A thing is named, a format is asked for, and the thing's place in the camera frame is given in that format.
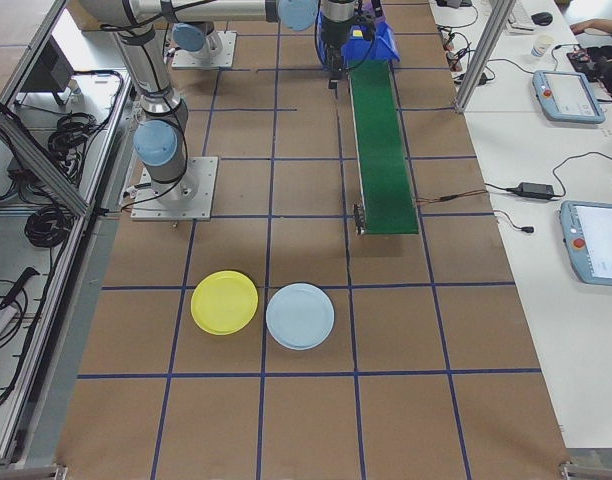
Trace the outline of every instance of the metal base plate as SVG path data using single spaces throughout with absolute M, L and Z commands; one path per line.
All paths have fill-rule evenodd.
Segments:
M 173 58 L 175 70 L 214 70 L 216 68 L 231 68 L 235 57 L 235 40 L 237 32 L 217 32 L 222 41 L 222 51 L 218 55 L 202 60 L 192 56 L 186 50 L 178 50 Z
M 188 159 L 188 173 L 194 175 L 199 186 L 197 193 L 190 200 L 173 203 L 161 203 L 159 200 L 135 205 L 130 214 L 133 220 L 210 220 L 217 178 L 217 157 L 191 157 Z M 150 175 L 144 169 L 140 183 L 150 182 Z M 153 191 L 148 188 L 137 192 L 136 202 L 153 198 Z

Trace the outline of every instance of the conveyor belt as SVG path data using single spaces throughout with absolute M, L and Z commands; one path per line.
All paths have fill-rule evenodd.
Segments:
M 351 74 L 363 197 L 363 233 L 418 233 L 389 65 L 367 60 Z

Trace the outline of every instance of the electronic device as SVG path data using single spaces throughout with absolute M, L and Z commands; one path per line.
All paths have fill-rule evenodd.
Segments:
M 612 204 L 565 201 L 559 220 L 579 279 L 612 285 Z
M 538 70 L 533 87 L 546 117 L 556 122 L 602 123 L 599 102 L 581 73 Z
M 569 52 L 566 54 L 566 57 L 576 72 L 584 74 L 589 82 L 597 81 L 599 71 L 595 68 L 595 59 L 592 58 L 585 48 Z
M 553 23 L 553 16 L 549 12 L 537 12 L 530 16 L 535 25 L 546 27 Z
M 457 0 L 458 3 L 456 2 L 457 4 L 456 7 L 454 7 L 453 4 L 451 4 L 447 0 L 435 0 L 435 1 L 437 2 L 438 7 L 458 8 L 458 7 L 472 7 L 473 6 L 473 2 L 471 0 Z
M 495 6 L 497 0 L 489 0 L 491 6 Z M 535 31 L 535 24 L 526 12 L 526 8 L 522 4 L 522 0 L 517 0 L 513 6 L 506 28 L 512 33 L 530 34 Z

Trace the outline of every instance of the keyboard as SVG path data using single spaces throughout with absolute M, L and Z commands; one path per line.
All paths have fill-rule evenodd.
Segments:
M 495 6 L 496 0 L 490 0 L 491 6 Z M 522 0 L 517 0 L 513 10 L 508 16 L 507 28 L 513 33 L 533 33 L 535 31 L 535 24 L 528 15 L 528 12 L 522 4 Z

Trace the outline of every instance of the blue tape grid line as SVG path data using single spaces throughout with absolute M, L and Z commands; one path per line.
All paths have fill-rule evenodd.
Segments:
M 401 102 L 400 102 L 400 97 L 399 97 L 399 89 L 397 87 L 397 78 L 395 77 L 395 75 L 393 75 L 393 88 L 395 91 L 395 97 L 397 98 L 397 103 L 401 106 Z M 413 188 L 415 190 L 415 192 L 417 192 L 417 184 L 415 182 L 415 176 L 413 175 L 413 164 L 410 161 L 411 155 L 410 155 L 410 146 L 408 144 L 408 137 L 406 134 L 406 124 L 404 123 L 404 115 L 403 112 L 399 112 L 399 120 L 402 123 L 402 135 L 404 136 L 404 143 L 406 145 L 406 152 L 407 152 L 407 156 L 409 158 L 409 168 L 410 168 L 410 172 L 411 172 L 411 181 L 413 184 Z M 426 255 L 426 265 L 428 267 L 428 275 L 429 275 L 429 279 L 431 281 L 431 283 L 435 282 L 435 276 L 433 273 L 433 265 L 431 262 L 431 257 L 430 257 L 430 246 L 428 245 L 428 239 L 426 237 L 426 229 L 424 228 L 424 217 L 423 215 L 421 215 L 421 207 L 417 207 L 417 211 L 419 213 L 418 217 L 419 217 L 419 230 L 420 230 L 420 235 L 422 236 L 422 243 L 424 245 L 424 252 Z M 448 386 L 450 389 L 450 396 L 451 396 L 451 401 L 453 403 L 453 414 L 455 416 L 455 426 L 457 428 L 457 436 L 459 438 L 459 445 L 460 445 L 460 449 L 462 452 L 462 460 L 464 463 L 464 470 L 466 472 L 466 479 L 467 480 L 472 480 L 472 475 L 471 475 L 471 471 L 470 471 L 470 461 L 468 459 L 468 451 L 466 449 L 466 440 L 464 438 L 464 431 L 462 428 L 462 422 L 461 422 L 461 417 L 460 417 L 460 413 L 459 413 L 459 405 L 457 402 L 457 394 L 455 392 L 455 384 L 453 382 L 453 375 L 451 373 L 451 366 L 450 366 L 450 355 L 448 353 L 448 344 L 446 341 L 446 333 L 444 332 L 444 324 L 442 321 L 442 314 L 439 308 L 439 298 L 437 296 L 437 288 L 433 285 L 431 286 L 431 290 L 433 293 L 433 302 L 435 304 L 435 314 L 437 316 L 437 326 L 439 327 L 439 334 L 440 334 L 440 339 L 441 339 L 441 343 L 442 343 L 442 351 L 444 354 L 444 362 L 446 364 L 446 370 L 447 370 L 447 378 L 448 378 Z
M 339 149 L 339 170 L 342 180 L 342 211 L 348 211 L 346 203 L 346 175 L 344 172 L 343 158 L 343 141 L 342 141 L 342 125 L 337 109 L 337 148 Z M 350 335 L 351 335 L 351 351 L 353 354 L 353 386 L 355 390 L 355 415 L 357 421 L 357 447 L 359 449 L 359 471 L 362 480 L 366 480 L 366 456 L 364 454 L 364 433 L 362 428 L 362 407 L 361 407 L 361 391 L 359 384 L 359 366 L 357 362 L 357 334 L 355 329 L 355 302 L 353 295 L 353 278 L 351 275 L 351 255 L 350 255 L 350 235 L 348 232 L 348 222 L 344 221 L 344 251 L 346 255 L 346 278 L 348 282 L 348 304 L 350 312 Z
M 420 4 L 394 4 L 394 5 L 426 5 L 423 3 Z M 203 147 L 203 154 L 205 155 L 206 149 L 207 149 L 207 144 L 208 144 L 208 139 L 209 139 L 209 133 L 210 133 L 210 127 L 211 127 L 211 123 L 212 123 L 212 118 L 213 118 L 213 113 L 216 111 L 272 111 L 274 113 L 274 121 L 273 121 L 273 143 L 272 143 L 272 154 L 271 154 L 271 158 L 259 158 L 259 159 L 253 159 L 253 158 L 222 158 L 221 160 L 270 160 L 271 162 L 271 182 L 270 182 L 270 196 L 269 196 L 269 211 L 270 211 L 270 215 L 262 215 L 259 216 L 259 218 L 267 218 L 268 219 L 268 230 L 267 230 L 267 249 L 266 249 L 266 276 L 265 276 L 265 282 L 264 282 L 264 304 L 265 306 L 268 304 L 268 296 L 269 296 L 269 290 L 271 288 L 275 288 L 272 287 L 270 285 L 270 253 L 271 253 L 271 237 L 272 237 L 272 219 L 273 218 L 278 218 L 279 216 L 274 216 L 272 215 L 272 203 L 273 203 L 273 173 L 274 173 L 274 162 L 276 161 L 298 161 L 298 160 L 331 160 L 331 161 L 338 161 L 340 163 L 340 170 L 341 170 L 341 174 L 342 174 L 342 202 L 344 204 L 344 211 L 346 211 L 346 200 L 345 200 L 345 182 L 344 182 L 344 162 L 348 161 L 348 160 L 352 160 L 355 161 L 356 158 L 344 158 L 342 155 L 342 146 L 341 146 L 341 125 L 340 125 L 340 121 L 339 121 L 339 116 L 338 116 L 338 142 L 339 142 L 339 151 L 340 151 L 340 155 L 339 158 L 323 158 L 323 159 L 298 159 L 298 158 L 276 158 L 275 157 L 275 138 L 276 138 L 276 129 L 277 129 L 277 113 L 278 111 L 280 111 L 280 109 L 278 109 L 278 83 L 279 83 L 279 72 L 280 71 L 290 71 L 290 70 L 311 70 L 311 69 L 299 69 L 299 68 L 279 68 L 279 56 L 280 56 L 280 41 L 281 41 L 281 37 L 285 36 L 285 34 L 281 34 L 279 32 L 279 27 L 278 27 L 278 32 L 276 34 L 268 34 L 268 35 L 242 35 L 242 36 L 269 36 L 269 37 L 275 37 L 277 38 L 277 52 L 276 52 L 276 68 L 274 69 L 262 69 L 262 70 L 269 70 L 269 71 L 274 71 L 275 72 L 275 99 L 274 99 L 274 108 L 271 109 L 224 109 L 224 110 L 219 110 L 219 109 L 215 109 L 215 100 L 216 100 L 216 94 L 217 94 L 217 87 L 218 87 L 218 82 L 219 82 L 219 75 L 221 74 L 218 73 L 217 76 L 217 80 L 215 83 L 215 88 L 213 91 L 213 99 L 212 99 L 212 103 L 211 103 L 211 108 L 208 110 L 209 112 L 209 120 L 208 120 L 208 124 L 206 127 L 206 136 L 205 136 L 205 140 L 204 140 L 204 147 Z M 448 70 L 446 67 L 394 67 L 394 70 Z M 397 97 L 397 102 L 398 104 L 400 104 L 399 101 L 399 94 L 398 94 L 398 90 L 397 90 L 397 84 L 395 82 L 395 94 Z M 404 125 L 404 119 L 403 119 L 403 112 L 406 111 L 427 111 L 427 110 L 448 110 L 450 109 L 450 107 L 448 108 L 435 108 L 435 109 L 404 109 L 401 108 L 401 106 L 399 107 L 399 115 L 400 115 L 400 121 L 402 122 L 402 125 Z M 291 109 L 281 109 L 282 111 L 287 110 L 287 111 L 292 111 Z M 419 161 L 419 160 L 443 160 L 443 159 L 447 159 L 447 160 L 461 160 L 461 159 L 476 159 L 477 157 L 475 155 L 463 155 L 463 156 L 413 156 L 410 154 L 409 151 L 409 146 L 408 146 L 408 140 L 406 137 L 406 134 L 404 132 L 404 141 L 406 144 L 406 150 L 408 152 L 407 155 L 407 160 L 409 162 L 409 165 L 411 166 L 411 171 L 412 171 L 412 164 L 415 161 Z M 154 452 L 154 456 L 153 456 L 153 464 L 152 464 L 152 470 L 151 470 L 151 480 L 155 480 L 156 476 L 157 476 L 157 465 L 158 465 L 158 461 L 159 461 L 159 454 L 160 454 L 160 450 L 161 450 L 161 442 L 162 442 L 162 436 L 163 436 L 163 431 L 164 431 L 164 426 L 165 426 L 165 418 L 166 418 L 166 410 L 168 407 L 168 399 L 169 399 L 169 394 L 170 394 L 170 386 L 171 386 L 171 381 L 173 379 L 192 379 L 192 378 L 196 378 L 196 379 L 208 379 L 208 378 L 259 378 L 260 379 L 260 403 L 259 403 L 259 424 L 258 424 L 258 446 L 257 446 L 257 471 L 256 471 L 256 478 L 257 480 L 261 479 L 261 473 L 262 473 L 262 446 L 263 446 L 263 422 L 264 422 L 264 393 L 265 393 L 265 379 L 266 378 L 323 378 L 323 377 L 353 377 L 354 379 L 354 383 L 355 383 L 355 401 L 356 401 L 356 413 L 357 413 L 357 435 L 358 435 L 358 450 L 359 450 L 359 459 L 360 459 L 360 466 L 361 466 L 361 475 L 362 475 L 362 479 L 365 480 L 367 477 L 367 473 L 366 473 L 366 465 L 365 465 L 365 458 L 364 458 L 364 451 L 363 451 L 363 433 L 362 433 L 362 418 L 361 418 L 361 404 L 360 404 L 360 384 L 359 384 L 359 378 L 361 377 L 373 377 L 373 376 L 419 376 L 419 375 L 446 375 L 448 377 L 448 382 L 449 382 L 449 387 L 450 387 L 450 392 L 451 392 L 451 399 L 453 402 L 453 410 L 454 410 L 454 415 L 455 415 L 455 423 L 456 423 L 456 427 L 457 427 L 457 431 L 458 431 L 458 436 L 459 436 L 459 442 L 460 442 L 460 447 L 461 447 L 461 451 L 462 451 L 462 457 L 463 457 L 463 462 L 464 462 L 464 468 L 466 471 L 466 476 L 468 480 L 472 479 L 471 476 L 471 472 L 470 472 L 470 466 L 469 466 L 469 460 L 468 460 L 468 454 L 467 454 L 467 448 L 466 448 L 466 444 L 465 444 L 465 439 L 464 439 L 464 434 L 462 431 L 462 425 L 461 425 L 461 419 L 460 419 L 460 415 L 459 415 L 459 407 L 457 404 L 457 398 L 456 398 L 456 392 L 455 392 L 455 387 L 454 387 L 454 383 L 453 383 L 453 376 L 459 376 L 459 375 L 475 375 L 475 374 L 539 374 L 541 373 L 541 369 L 540 368 L 506 368 L 506 369 L 452 369 L 450 366 L 450 358 L 449 358 L 449 352 L 448 352 L 448 347 L 447 347 L 447 342 L 446 342 L 446 337 L 445 337 L 445 333 L 444 333 L 444 328 L 443 328 L 443 322 L 442 322 L 442 317 L 441 317 L 441 312 L 439 310 L 439 303 L 438 303 L 438 297 L 437 297 L 437 288 L 441 288 L 441 287 L 490 287 L 490 286 L 513 286 L 515 285 L 514 282 L 474 282 L 474 283 L 441 283 L 441 282 L 435 282 L 434 281 L 434 276 L 433 276 L 433 270 L 432 270 L 432 265 L 431 265 L 431 259 L 430 259 L 430 252 L 429 252 L 429 245 L 426 239 L 426 235 L 425 235 L 425 231 L 424 231 L 424 225 L 423 225 L 423 219 L 425 217 L 436 217 L 436 216 L 481 216 L 481 215 L 491 215 L 490 212 L 474 212 L 474 213 L 448 213 L 448 214 L 424 214 L 421 212 L 421 209 L 418 209 L 419 211 L 419 217 L 420 217 L 420 230 L 421 230 L 421 235 L 422 235 L 422 239 L 423 239 L 423 244 L 424 244 L 424 250 L 425 250 L 425 255 L 426 255 L 426 262 L 428 265 L 428 270 L 429 270 L 429 275 L 430 275 L 430 282 L 428 283 L 411 283 L 411 284 L 388 284 L 388 285 L 354 285 L 352 283 L 352 278 L 351 278 L 351 273 L 350 273 L 350 236 L 349 236 L 349 232 L 348 232 L 348 224 L 347 222 L 344 222 L 344 237 L 345 237 L 345 247 L 346 247 L 346 261 L 347 261 L 347 276 L 348 276 L 348 285 L 343 285 L 343 286 L 323 286 L 323 289 L 347 289 L 349 292 L 349 300 L 350 300 L 350 315 L 351 315 L 351 336 L 352 336 L 352 354 L 353 354 L 353 371 L 352 372 L 285 372 L 285 373 L 280 373 L 280 372 L 266 372 L 266 366 L 265 366 L 265 361 L 266 361 L 266 326 L 264 323 L 264 332 L 262 335 L 262 355 L 261 355 L 261 365 L 260 365 L 260 372 L 251 372 L 251 373 L 238 373 L 238 372 L 206 372 L 206 373 L 202 373 L 202 372 L 197 372 L 197 373 L 175 373 L 174 372 L 174 363 L 175 363 L 175 354 L 176 354 L 176 348 L 177 348 L 177 341 L 178 341 L 178 337 L 179 337 L 179 330 L 180 330 L 180 325 L 181 325 L 181 318 L 182 318 L 182 312 L 183 312 L 183 306 L 184 306 L 184 298 L 185 298 L 185 292 L 188 289 L 192 289 L 194 288 L 194 286 L 188 286 L 187 285 L 187 279 L 188 279 L 188 273 L 189 273 L 189 269 L 190 269 L 190 261 L 191 261 L 191 257 L 192 257 L 192 249 L 193 249 L 193 243 L 194 243 L 194 238 L 195 238 L 195 232 L 196 229 L 199 228 L 197 223 L 193 224 L 193 228 L 191 230 L 191 235 L 190 235 L 190 240 L 189 240 L 189 246 L 188 246 L 188 250 L 187 250 L 187 257 L 186 257 L 186 264 L 185 264 L 185 269 L 184 269 L 184 278 L 183 278 L 183 285 L 184 286 L 117 286 L 117 287 L 103 287 L 104 290 L 107 291 L 124 291 L 124 290 L 181 290 L 180 292 L 180 301 L 179 301 L 179 306 L 178 306 L 178 312 L 177 312 L 177 319 L 176 319 L 176 324 L 175 324 L 175 333 L 174 333 L 174 337 L 173 337 L 173 344 L 171 346 L 171 354 L 170 354 L 170 361 L 169 361 L 169 368 L 168 368 L 168 372 L 167 373 L 117 373 L 117 374 L 81 374 L 78 376 L 79 379 L 81 380 L 102 380 L 102 379 L 148 379 L 148 378 L 153 378 L 153 379 L 166 379 L 166 388 L 165 388 L 165 392 L 164 392 L 164 398 L 162 401 L 162 410 L 161 410 L 161 415 L 160 415 L 160 421 L 159 421 L 159 427 L 158 427 L 158 433 L 157 433 L 157 440 L 156 440 L 156 445 L 155 445 L 155 452 Z M 331 217 L 326 217 L 326 218 L 349 218 L 350 216 L 345 215 L 345 216 L 331 216 Z M 251 216 L 224 216 L 224 218 L 253 218 Z M 317 217 L 317 216 L 295 216 L 295 218 L 324 218 L 324 217 Z M 356 345 L 356 338 L 355 338 L 355 321 L 354 321 L 354 306 L 353 306 L 353 291 L 357 290 L 357 289 L 369 289 L 369 288 L 407 288 L 407 287 L 430 287 L 433 291 L 433 298 L 434 298 L 434 302 L 435 302 L 435 309 L 436 309 L 436 315 L 437 315 L 437 322 L 438 322 L 438 326 L 440 329 L 440 337 L 441 337 L 441 342 L 442 342 L 442 349 L 444 352 L 444 360 L 445 360 L 445 364 L 446 364 L 446 368 L 445 369 L 438 369 L 438 370 L 402 370 L 402 371 L 368 371 L 368 372 L 361 372 L 358 369 L 358 364 L 357 364 L 357 345 Z
M 269 288 L 278 289 L 284 285 L 269 285 Z M 388 289 L 388 288 L 424 288 L 424 287 L 512 287 L 515 286 L 514 281 L 501 282 L 417 282 L 417 283 L 385 283 L 385 284 L 353 284 L 349 285 L 318 285 L 322 290 L 362 290 L 362 289 Z M 102 287 L 102 290 L 109 292 L 124 292 L 124 291 L 151 291 L 151 290 L 194 290 L 196 285 L 127 285 L 116 287 Z M 264 285 L 256 285 L 258 288 L 264 288 Z
M 275 50 L 275 66 L 279 66 L 279 55 L 281 48 L 281 25 L 277 25 L 277 43 Z M 271 144 L 270 153 L 270 191 L 268 194 L 268 229 L 266 231 L 266 275 L 264 277 L 264 311 L 268 306 L 269 292 L 270 292 L 270 256 L 271 256 L 271 240 L 272 240 L 272 226 L 273 226 L 273 195 L 274 195 L 274 183 L 275 183 L 275 153 L 277 147 L 277 107 L 279 105 L 279 70 L 275 71 L 274 79 L 274 107 L 275 113 L 273 115 L 273 141 Z M 257 420 L 257 462 L 255 470 L 256 480 L 262 478 L 262 456 L 264 446 L 264 407 L 265 407 L 265 394 L 266 394 L 266 338 L 267 338 L 266 322 L 262 322 L 262 359 L 261 359 L 261 371 L 259 380 L 259 414 Z
M 202 155 L 205 156 L 206 155 L 206 149 L 208 146 L 208 138 L 210 135 L 210 128 L 212 125 L 212 120 L 213 120 L 213 112 L 214 112 L 214 108 L 215 108 L 215 101 L 217 99 L 217 88 L 219 86 L 219 78 L 221 76 L 221 71 L 217 72 L 217 78 L 215 79 L 215 86 L 213 89 L 213 98 L 211 100 L 211 105 L 210 105 L 210 113 L 208 115 L 208 122 L 206 123 L 206 132 L 205 132 L 205 136 L 204 136 L 204 145 L 202 147 Z M 183 274 L 183 280 L 182 280 L 182 284 L 186 285 L 188 283 L 188 273 L 190 271 L 190 260 L 192 257 L 192 253 L 193 253 L 193 244 L 195 242 L 195 232 L 197 231 L 198 228 L 198 224 L 196 220 L 193 220 L 193 226 L 191 228 L 191 232 L 190 232 L 190 238 L 188 241 L 188 249 L 186 252 L 186 263 L 184 265 L 184 274 Z M 175 323 L 175 333 L 173 335 L 173 343 L 171 346 L 171 353 L 170 353 L 170 361 L 169 361 L 169 365 L 168 365 L 168 375 L 166 378 L 166 387 L 164 390 L 164 398 L 162 400 L 162 409 L 161 409 L 161 414 L 160 414 L 160 419 L 159 419 L 159 426 L 157 429 L 157 440 L 155 442 L 155 451 L 153 453 L 153 463 L 152 463 L 152 467 L 151 467 L 151 473 L 150 473 L 150 480 L 156 480 L 157 479 L 157 466 L 159 464 L 159 454 L 161 451 L 161 444 L 162 444 L 162 436 L 164 433 L 164 425 L 166 423 L 166 412 L 168 410 L 168 398 L 170 395 L 170 386 L 171 386 L 171 381 L 173 379 L 173 370 L 175 368 L 175 354 L 177 352 L 177 340 L 179 338 L 179 330 L 180 330 L 180 326 L 181 326 L 181 319 L 182 319 L 182 313 L 184 311 L 184 299 L 186 296 L 186 289 L 182 289 L 180 296 L 179 296 L 179 306 L 178 306 L 178 310 L 177 310 L 177 320 Z
M 541 368 L 475 368 L 455 370 L 382 370 L 353 372 L 265 372 L 265 378 L 327 378 L 327 377 L 413 377 L 429 375 L 522 375 L 542 373 Z M 185 378 L 261 378 L 257 372 L 172 372 L 172 373 L 82 373 L 79 380 L 126 380 L 126 379 L 185 379 Z

